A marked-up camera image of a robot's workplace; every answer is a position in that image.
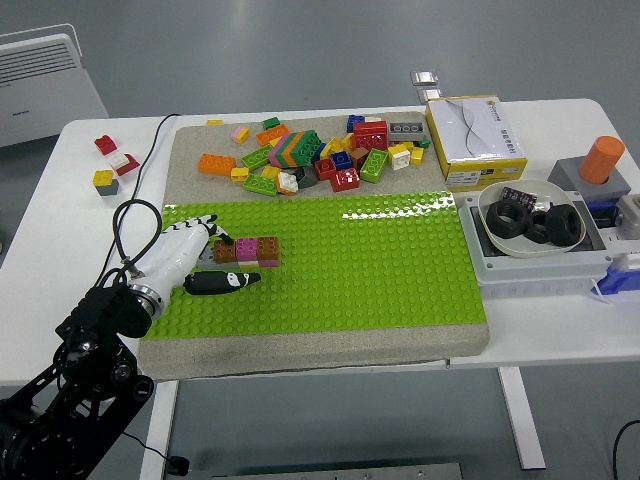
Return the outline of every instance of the orange lego brick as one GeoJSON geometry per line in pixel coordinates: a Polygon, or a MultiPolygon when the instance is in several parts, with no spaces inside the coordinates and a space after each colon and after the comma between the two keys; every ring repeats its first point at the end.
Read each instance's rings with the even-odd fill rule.
{"type": "Polygon", "coordinates": [[[198,170],[202,173],[208,173],[211,175],[230,177],[231,170],[234,168],[236,168],[235,158],[213,155],[211,153],[203,154],[198,162],[198,170]]]}
{"type": "Polygon", "coordinates": [[[289,127],[282,123],[277,127],[270,128],[269,130],[265,130],[264,132],[256,133],[256,140],[258,140],[258,143],[261,147],[264,147],[271,140],[281,137],[285,133],[291,133],[291,130],[289,130],[289,127]]]}

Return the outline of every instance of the pink lego brick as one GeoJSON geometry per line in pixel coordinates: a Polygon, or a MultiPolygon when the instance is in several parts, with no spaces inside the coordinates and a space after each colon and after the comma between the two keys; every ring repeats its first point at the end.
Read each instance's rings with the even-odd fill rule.
{"type": "Polygon", "coordinates": [[[239,238],[236,240],[236,258],[238,262],[258,261],[258,239],[239,238]]]}

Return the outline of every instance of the red lego brick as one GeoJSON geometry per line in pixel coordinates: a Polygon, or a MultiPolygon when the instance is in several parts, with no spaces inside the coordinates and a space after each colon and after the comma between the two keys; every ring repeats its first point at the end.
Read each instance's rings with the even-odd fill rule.
{"type": "Polygon", "coordinates": [[[389,147],[387,122],[364,122],[353,124],[353,136],[356,148],[363,147],[386,150],[389,147]]]}
{"type": "Polygon", "coordinates": [[[111,140],[111,137],[109,135],[104,135],[102,138],[98,138],[93,143],[96,144],[96,147],[98,147],[98,150],[100,150],[100,153],[102,153],[103,155],[109,155],[111,152],[115,152],[118,149],[115,142],[111,140]]]}
{"type": "Polygon", "coordinates": [[[314,165],[314,168],[316,169],[318,180],[329,180],[336,173],[336,165],[330,158],[323,158],[322,160],[318,160],[314,165]]]}
{"type": "Polygon", "coordinates": [[[352,190],[360,186],[360,177],[358,176],[358,172],[356,172],[355,168],[340,170],[339,172],[336,172],[336,174],[331,177],[330,180],[331,188],[333,188],[334,192],[352,190]]]}
{"type": "Polygon", "coordinates": [[[127,157],[129,159],[129,163],[127,163],[124,167],[120,167],[116,170],[116,173],[119,176],[124,175],[127,172],[130,172],[131,170],[138,168],[140,166],[140,164],[138,163],[138,161],[133,158],[131,155],[129,155],[128,153],[124,154],[125,157],[127,157]]]}

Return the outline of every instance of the small metal part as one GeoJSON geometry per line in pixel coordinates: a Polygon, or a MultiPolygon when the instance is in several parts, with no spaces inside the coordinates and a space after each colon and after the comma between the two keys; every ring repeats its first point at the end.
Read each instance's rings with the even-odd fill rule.
{"type": "Polygon", "coordinates": [[[149,314],[151,320],[156,320],[162,314],[162,298],[154,290],[144,285],[131,285],[129,288],[138,298],[138,302],[149,314]]]}
{"type": "Polygon", "coordinates": [[[438,77],[432,71],[411,72],[411,82],[415,86],[437,85],[438,77]]]}
{"type": "Polygon", "coordinates": [[[427,88],[418,90],[418,98],[422,105],[426,105],[430,100],[442,97],[442,90],[440,88],[427,88]]]}

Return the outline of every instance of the green lego brick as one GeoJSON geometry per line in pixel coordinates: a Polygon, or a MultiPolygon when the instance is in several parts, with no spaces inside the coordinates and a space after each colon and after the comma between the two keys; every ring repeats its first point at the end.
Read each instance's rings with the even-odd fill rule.
{"type": "Polygon", "coordinates": [[[273,178],[261,177],[253,173],[249,174],[242,186],[250,192],[262,193],[271,197],[278,194],[278,186],[273,178]]]}
{"type": "Polygon", "coordinates": [[[367,182],[378,183],[388,155],[387,152],[383,152],[382,150],[371,149],[367,160],[360,169],[360,178],[367,182]]]}
{"type": "Polygon", "coordinates": [[[291,150],[291,157],[300,167],[309,165],[311,157],[316,153],[321,143],[315,130],[307,130],[298,144],[291,150]]]}
{"type": "Polygon", "coordinates": [[[242,163],[249,169],[255,170],[269,163],[269,152],[271,151],[271,145],[265,145],[259,148],[255,152],[251,152],[249,155],[242,157],[242,163]]]}
{"type": "Polygon", "coordinates": [[[175,289],[147,339],[486,322],[449,192],[175,205],[164,224],[213,213],[234,238],[278,237],[280,267],[227,295],[175,289]]]}
{"type": "Polygon", "coordinates": [[[280,120],[278,120],[278,117],[271,117],[262,121],[262,127],[265,130],[269,130],[270,128],[275,128],[278,125],[280,125],[280,120]]]}
{"type": "Polygon", "coordinates": [[[429,140],[425,135],[424,137],[422,137],[422,140],[420,140],[419,142],[413,142],[413,144],[416,147],[427,149],[429,148],[429,145],[431,145],[431,140],[429,140]]]}

